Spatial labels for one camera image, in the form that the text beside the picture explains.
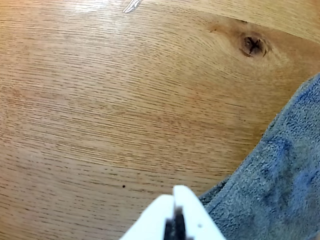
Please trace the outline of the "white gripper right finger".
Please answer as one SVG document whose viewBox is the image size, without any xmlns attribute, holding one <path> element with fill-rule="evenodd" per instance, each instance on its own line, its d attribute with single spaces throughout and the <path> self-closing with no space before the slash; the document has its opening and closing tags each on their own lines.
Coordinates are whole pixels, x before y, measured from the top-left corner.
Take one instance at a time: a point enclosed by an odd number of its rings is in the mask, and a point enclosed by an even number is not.
<svg viewBox="0 0 320 240">
<path fill-rule="evenodd" d="M 174 236 L 177 240 L 225 239 L 199 198 L 187 186 L 174 186 L 173 198 Z"/>
</svg>

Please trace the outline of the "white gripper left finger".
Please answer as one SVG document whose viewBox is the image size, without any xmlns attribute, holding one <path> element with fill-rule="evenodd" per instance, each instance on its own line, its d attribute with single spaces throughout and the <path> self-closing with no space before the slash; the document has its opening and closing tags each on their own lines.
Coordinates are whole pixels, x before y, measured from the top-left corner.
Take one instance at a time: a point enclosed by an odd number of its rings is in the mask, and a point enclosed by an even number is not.
<svg viewBox="0 0 320 240">
<path fill-rule="evenodd" d="M 174 217 L 174 197 L 162 194 L 140 215 L 121 240 L 163 240 L 167 221 Z"/>
</svg>

